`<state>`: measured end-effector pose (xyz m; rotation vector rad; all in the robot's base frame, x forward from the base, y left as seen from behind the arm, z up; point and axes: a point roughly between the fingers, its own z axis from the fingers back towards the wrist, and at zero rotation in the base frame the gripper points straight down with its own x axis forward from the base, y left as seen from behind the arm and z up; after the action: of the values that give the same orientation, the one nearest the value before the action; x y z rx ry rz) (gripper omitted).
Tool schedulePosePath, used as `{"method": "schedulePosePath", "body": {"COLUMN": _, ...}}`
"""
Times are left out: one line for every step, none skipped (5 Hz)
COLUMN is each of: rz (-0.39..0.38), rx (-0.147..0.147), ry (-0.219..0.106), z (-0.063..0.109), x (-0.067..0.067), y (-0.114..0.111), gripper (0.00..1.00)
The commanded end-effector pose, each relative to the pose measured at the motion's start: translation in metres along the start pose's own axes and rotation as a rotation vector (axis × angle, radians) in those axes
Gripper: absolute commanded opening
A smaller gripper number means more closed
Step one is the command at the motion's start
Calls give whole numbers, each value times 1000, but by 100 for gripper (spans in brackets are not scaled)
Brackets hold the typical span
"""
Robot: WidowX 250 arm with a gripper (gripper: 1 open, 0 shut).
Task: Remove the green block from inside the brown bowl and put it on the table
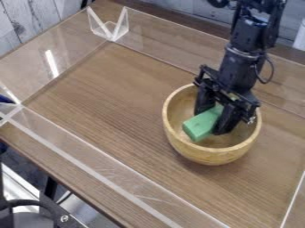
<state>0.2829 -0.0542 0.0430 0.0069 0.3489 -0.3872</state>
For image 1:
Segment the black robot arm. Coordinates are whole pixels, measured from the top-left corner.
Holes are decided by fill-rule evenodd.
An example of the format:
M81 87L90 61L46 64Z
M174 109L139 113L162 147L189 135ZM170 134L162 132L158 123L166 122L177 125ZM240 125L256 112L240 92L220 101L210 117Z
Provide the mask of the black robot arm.
M230 133L241 122L256 119L260 100L252 93L257 83L268 84L261 76L272 60L268 49L276 46L287 0L208 0L216 8L233 8L230 40L218 69L201 66L194 78L198 87L194 113L202 114L216 105L224 110L213 125L213 134Z

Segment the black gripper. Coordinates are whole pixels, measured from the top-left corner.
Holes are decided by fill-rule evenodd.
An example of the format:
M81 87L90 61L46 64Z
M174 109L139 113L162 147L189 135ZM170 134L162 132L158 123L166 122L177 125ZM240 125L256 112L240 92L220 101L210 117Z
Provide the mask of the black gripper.
M242 120L249 122L254 116L261 103L252 89L261 80L260 72L265 61L264 51L242 52L228 45L220 69L201 65L200 75L193 81L198 88L194 115L202 114L217 103L224 106L213 134L230 133Z

